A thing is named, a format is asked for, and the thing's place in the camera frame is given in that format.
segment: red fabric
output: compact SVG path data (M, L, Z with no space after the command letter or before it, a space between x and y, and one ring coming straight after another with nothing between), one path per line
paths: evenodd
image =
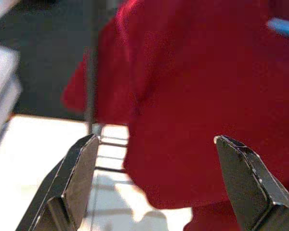
M130 0L100 36L99 122L128 123L124 166L157 208L227 200L215 135L289 182L289 38L266 0ZM84 109L83 64L67 107Z

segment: red cloth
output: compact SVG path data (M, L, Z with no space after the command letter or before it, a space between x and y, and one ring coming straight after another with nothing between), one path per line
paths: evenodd
M157 208L227 200L215 135L289 182L289 38L266 0L130 0L99 43L97 114L128 123L124 166ZM82 64L67 107L84 109Z

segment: blue object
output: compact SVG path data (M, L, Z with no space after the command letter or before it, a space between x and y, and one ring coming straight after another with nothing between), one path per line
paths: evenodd
M277 33L289 37L289 21L279 18L273 18L267 23L268 27Z

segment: dark floor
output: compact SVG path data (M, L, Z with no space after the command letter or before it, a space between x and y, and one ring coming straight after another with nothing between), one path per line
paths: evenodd
M20 51L23 93L15 112L69 119L60 95L88 44L82 0L22 1L0 20L0 45Z

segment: gray carpet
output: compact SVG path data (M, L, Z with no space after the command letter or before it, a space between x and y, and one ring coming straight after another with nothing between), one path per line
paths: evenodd
M0 20L0 45L20 51L16 113L81 120L60 95L88 45L82 0L22 1Z

